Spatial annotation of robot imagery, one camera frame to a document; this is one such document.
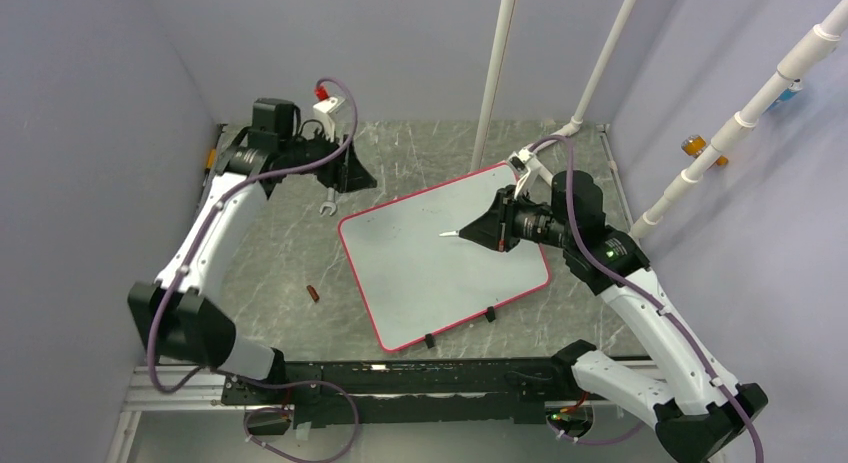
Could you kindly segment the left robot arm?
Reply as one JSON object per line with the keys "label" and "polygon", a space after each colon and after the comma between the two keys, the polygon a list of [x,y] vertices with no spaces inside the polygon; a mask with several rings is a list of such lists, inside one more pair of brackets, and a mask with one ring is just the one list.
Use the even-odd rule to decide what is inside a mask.
{"label": "left robot arm", "polygon": [[353,147],[355,103],[321,96],[311,121],[317,127],[306,134],[297,105],[260,98],[250,125],[217,156],[206,199],[175,256],[128,294],[149,367],[172,358],[248,379],[248,390],[264,403],[285,394],[283,353],[246,337],[214,301],[241,240],[284,178],[312,175],[335,193],[376,187]]}

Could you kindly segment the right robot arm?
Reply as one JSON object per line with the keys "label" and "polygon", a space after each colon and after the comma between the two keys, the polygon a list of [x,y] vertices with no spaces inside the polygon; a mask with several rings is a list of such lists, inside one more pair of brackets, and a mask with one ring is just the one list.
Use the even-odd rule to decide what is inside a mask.
{"label": "right robot arm", "polygon": [[756,383],[740,382],[694,335],[641,248],[607,224],[603,192],[589,174],[556,174],[548,203],[507,185],[458,236],[502,253],[524,241],[561,250],[570,273],[625,322],[661,373],[647,377],[579,340],[553,358],[557,394],[574,398],[584,391],[618,405],[650,427],[677,462],[706,462],[742,433],[763,461],[753,421],[766,394]]}

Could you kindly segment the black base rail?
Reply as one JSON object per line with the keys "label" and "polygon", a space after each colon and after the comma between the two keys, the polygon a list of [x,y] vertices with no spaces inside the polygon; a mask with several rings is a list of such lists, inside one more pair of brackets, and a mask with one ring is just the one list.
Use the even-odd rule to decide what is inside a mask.
{"label": "black base rail", "polygon": [[549,358],[301,361],[285,366],[284,389],[225,380],[225,406],[277,407],[294,424],[331,425],[506,420],[543,424],[564,411],[586,428],[594,397]]}

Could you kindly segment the white PVC pipe right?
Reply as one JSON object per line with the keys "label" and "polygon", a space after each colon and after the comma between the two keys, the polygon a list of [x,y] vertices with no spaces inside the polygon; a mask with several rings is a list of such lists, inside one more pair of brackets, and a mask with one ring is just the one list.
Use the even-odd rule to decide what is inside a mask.
{"label": "white PVC pipe right", "polygon": [[763,86],[717,130],[701,154],[675,176],[660,198],[635,220],[629,230],[631,238],[640,240],[648,236],[672,206],[701,181],[706,171],[756,128],[760,117],[792,83],[805,77],[817,63],[835,51],[846,30],[847,0],[841,0],[787,52]]}

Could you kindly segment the pink framed whiteboard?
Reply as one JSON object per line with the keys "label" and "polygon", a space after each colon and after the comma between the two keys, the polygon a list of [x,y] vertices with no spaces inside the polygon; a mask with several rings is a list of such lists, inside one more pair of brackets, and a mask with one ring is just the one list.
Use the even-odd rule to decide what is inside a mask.
{"label": "pink framed whiteboard", "polygon": [[498,163],[341,219],[339,238],[383,351],[398,352],[550,283],[536,244],[498,253],[438,236],[479,217],[516,180]]}

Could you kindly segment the silver wrench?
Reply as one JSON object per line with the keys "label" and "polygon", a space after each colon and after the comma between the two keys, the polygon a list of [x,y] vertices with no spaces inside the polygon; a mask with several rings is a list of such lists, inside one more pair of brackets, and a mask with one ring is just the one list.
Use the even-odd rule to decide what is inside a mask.
{"label": "silver wrench", "polygon": [[331,217],[337,213],[337,192],[334,188],[328,187],[324,201],[319,206],[319,215],[322,217]]}

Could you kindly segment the orange wall knob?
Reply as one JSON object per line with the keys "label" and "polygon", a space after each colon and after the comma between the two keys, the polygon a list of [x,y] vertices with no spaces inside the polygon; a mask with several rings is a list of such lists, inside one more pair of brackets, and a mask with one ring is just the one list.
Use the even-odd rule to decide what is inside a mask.
{"label": "orange wall knob", "polygon": [[[699,157],[707,147],[706,140],[700,135],[691,135],[681,143],[681,149],[693,158]],[[720,156],[714,163],[713,167],[724,167],[729,163],[725,156]]]}

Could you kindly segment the yellow black screwdriver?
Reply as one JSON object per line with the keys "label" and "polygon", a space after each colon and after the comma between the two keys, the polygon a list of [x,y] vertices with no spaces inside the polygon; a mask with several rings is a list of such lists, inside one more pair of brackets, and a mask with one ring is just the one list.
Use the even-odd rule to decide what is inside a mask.
{"label": "yellow black screwdriver", "polygon": [[213,140],[213,143],[212,143],[212,146],[211,146],[209,152],[207,153],[207,157],[206,157],[205,164],[204,164],[203,179],[202,179],[202,186],[201,186],[202,189],[205,189],[207,184],[208,184],[210,173],[212,172],[212,169],[213,169],[215,161],[216,161],[216,155],[217,155],[217,149],[218,149],[218,146],[219,146],[219,140],[220,140],[220,137],[223,133],[224,127],[225,127],[225,124],[217,124],[216,127],[215,127],[214,140]]}

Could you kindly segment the brown marker cap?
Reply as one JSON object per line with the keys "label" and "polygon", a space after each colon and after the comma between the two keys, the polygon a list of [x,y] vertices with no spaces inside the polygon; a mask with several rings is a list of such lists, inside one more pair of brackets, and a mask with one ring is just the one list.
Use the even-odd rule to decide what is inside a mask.
{"label": "brown marker cap", "polygon": [[316,288],[312,285],[306,286],[307,292],[314,303],[318,303],[320,301],[320,295],[317,292]]}

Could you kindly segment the blue wall clip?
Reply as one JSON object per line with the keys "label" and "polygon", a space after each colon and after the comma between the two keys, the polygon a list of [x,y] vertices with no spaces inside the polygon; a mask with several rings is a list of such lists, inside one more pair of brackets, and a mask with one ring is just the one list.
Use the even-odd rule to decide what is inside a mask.
{"label": "blue wall clip", "polygon": [[803,83],[801,79],[794,80],[767,108],[767,110],[771,110],[782,103],[789,101],[796,94],[803,90]]}

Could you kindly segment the white PVC pipe frame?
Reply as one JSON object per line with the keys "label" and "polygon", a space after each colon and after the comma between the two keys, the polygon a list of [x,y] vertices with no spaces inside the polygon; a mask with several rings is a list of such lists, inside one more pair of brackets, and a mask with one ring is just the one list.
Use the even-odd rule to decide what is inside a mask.
{"label": "white PVC pipe frame", "polygon": [[472,0],[487,32],[460,173],[550,133],[577,142],[614,223],[632,218],[608,134],[675,0]]}

